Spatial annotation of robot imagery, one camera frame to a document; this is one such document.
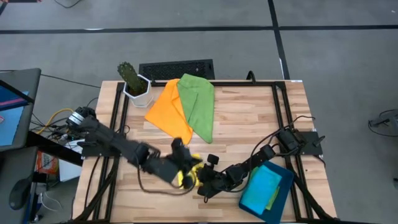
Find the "green cloth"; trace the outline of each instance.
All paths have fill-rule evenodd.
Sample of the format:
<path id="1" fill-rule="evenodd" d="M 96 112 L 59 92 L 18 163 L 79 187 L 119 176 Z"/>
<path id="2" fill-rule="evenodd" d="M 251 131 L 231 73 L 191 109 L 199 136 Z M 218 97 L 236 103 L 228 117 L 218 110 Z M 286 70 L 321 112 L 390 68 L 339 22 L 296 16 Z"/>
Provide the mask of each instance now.
<path id="1" fill-rule="evenodd" d="M 255 168 L 251 171 L 250 179 L 252 179 L 252 178 L 254 177 L 254 174 L 257 172 L 258 169 L 259 169 L 258 167 L 255 167 Z M 275 202 L 276 196 L 278 196 L 279 188 L 280 188 L 280 187 L 278 186 L 278 188 L 276 188 L 276 191 L 274 192 L 274 194 L 272 195 L 272 197 L 269 199 L 268 204 L 267 204 L 267 206 L 266 206 L 266 210 L 271 210 L 272 205 L 273 205 L 274 202 Z"/>
<path id="2" fill-rule="evenodd" d="M 185 119 L 205 142 L 213 142 L 214 86 L 206 79 L 184 74 L 177 83 Z"/>

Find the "blue container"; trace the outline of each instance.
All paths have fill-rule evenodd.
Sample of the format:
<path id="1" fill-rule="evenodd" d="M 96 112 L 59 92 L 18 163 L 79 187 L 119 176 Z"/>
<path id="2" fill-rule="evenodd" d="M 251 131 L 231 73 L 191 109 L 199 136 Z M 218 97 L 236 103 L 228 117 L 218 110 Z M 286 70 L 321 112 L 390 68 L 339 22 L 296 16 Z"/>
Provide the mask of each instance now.
<path id="1" fill-rule="evenodd" d="M 268 224 L 279 224 L 284 211 L 287 195 L 289 194 L 290 187 L 293 183 L 293 173 L 283 167 L 275 165 L 269 161 L 266 161 L 262 165 L 272 170 L 276 174 L 279 174 L 282 179 L 279 182 L 279 192 L 276 196 L 274 203 L 272 204 L 271 210 L 264 210 L 261 215 L 256 214 L 250 208 L 247 208 L 239 201 L 239 208 L 249 212 L 250 214 L 264 220 Z"/>

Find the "orange cloth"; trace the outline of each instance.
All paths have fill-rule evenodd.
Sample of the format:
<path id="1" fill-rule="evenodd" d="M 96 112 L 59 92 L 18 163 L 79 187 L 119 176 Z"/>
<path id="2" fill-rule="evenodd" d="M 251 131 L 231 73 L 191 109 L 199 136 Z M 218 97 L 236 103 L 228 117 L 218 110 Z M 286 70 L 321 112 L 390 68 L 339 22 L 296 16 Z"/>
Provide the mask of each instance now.
<path id="1" fill-rule="evenodd" d="M 180 137 L 184 144 L 188 144 L 192 138 L 192 128 L 185 119 L 182 109 L 177 82 L 173 79 L 167 82 L 163 92 L 145 115 L 145 119 L 173 138 Z"/>

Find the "white hexagonal pot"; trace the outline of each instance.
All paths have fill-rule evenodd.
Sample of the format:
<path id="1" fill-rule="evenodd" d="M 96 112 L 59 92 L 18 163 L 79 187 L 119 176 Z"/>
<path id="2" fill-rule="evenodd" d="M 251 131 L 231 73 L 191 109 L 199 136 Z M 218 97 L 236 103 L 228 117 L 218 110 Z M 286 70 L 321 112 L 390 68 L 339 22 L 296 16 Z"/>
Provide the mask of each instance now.
<path id="1" fill-rule="evenodd" d="M 147 91 L 139 96 L 132 96 L 127 91 L 127 83 L 124 83 L 123 92 L 130 98 L 135 107 L 146 108 L 150 105 L 150 103 L 154 99 L 154 96 L 152 96 L 152 93 L 150 92 L 151 91 L 150 80 L 143 77 L 142 75 L 138 75 L 138 77 L 148 83 Z"/>

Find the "wooden table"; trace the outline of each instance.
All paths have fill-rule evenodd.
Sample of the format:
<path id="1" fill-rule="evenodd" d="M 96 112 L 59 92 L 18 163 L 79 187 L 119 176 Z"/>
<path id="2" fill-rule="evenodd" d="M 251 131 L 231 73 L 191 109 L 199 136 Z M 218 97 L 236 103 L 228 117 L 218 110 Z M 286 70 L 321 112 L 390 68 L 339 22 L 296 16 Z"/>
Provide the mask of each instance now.
<path id="1" fill-rule="evenodd" d="M 99 121 L 105 125 L 110 123 L 116 85 L 117 82 L 103 82 L 99 93 L 96 114 Z M 300 115 L 310 116 L 303 83 L 286 81 L 286 87 L 293 119 Z M 163 87 L 152 88 L 155 99 L 162 90 Z M 285 111 L 281 93 L 279 93 L 279 99 L 281 110 Z M 116 119 L 117 128 L 123 100 L 122 94 Z M 135 108 L 132 103 L 129 103 L 126 124 L 131 130 L 127 138 L 145 141 L 159 148 L 163 154 L 171 153 L 172 138 L 144 119 L 148 110 L 149 108 Z M 286 114 L 282 114 L 287 124 Z M 295 127 L 301 131 L 309 131 L 313 129 L 313 122 L 307 118 L 300 118 L 295 123 Z M 278 128 L 270 87 L 215 87 L 213 143 L 205 143 L 194 133 L 189 148 L 192 154 L 200 154 L 204 160 L 209 153 L 216 154 L 220 157 L 220 161 L 215 169 L 223 170 L 231 164 L 246 160 L 256 143 Z M 74 217 L 83 211 L 88 181 L 95 159 L 85 159 L 83 163 L 73 206 Z M 274 158 L 271 161 L 285 166 L 282 158 Z M 309 191 L 324 210 L 335 217 L 336 212 L 323 164 L 312 156 L 302 156 L 302 161 Z M 102 160 L 95 169 L 88 196 L 89 201 L 98 188 L 101 162 Z M 292 157 L 292 162 L 296 166 L 294 157 Z M 147 189 L 176 191 L 153 175 L 143 174 L 142 183 Z M 302 217 L 306 217 L 302 194 L 298 188 L 297 192 Z M 100 218 L 104 217 L 107 195 L 105 192 L 101 203 Z M 197 195 L 196 189 L 181 197 L 146 194 L 138 185 L 137 169 L 122 158 L 118 169 L 111 222 L 261 222 L 262 220 L 238 208 L 240 196 L 241 194 L 222 192 L 209 199 L 208 203 L 204 203 L 203 197 Z M 282 221 L 295 221 L 290 194 L 285 204 Z"/>

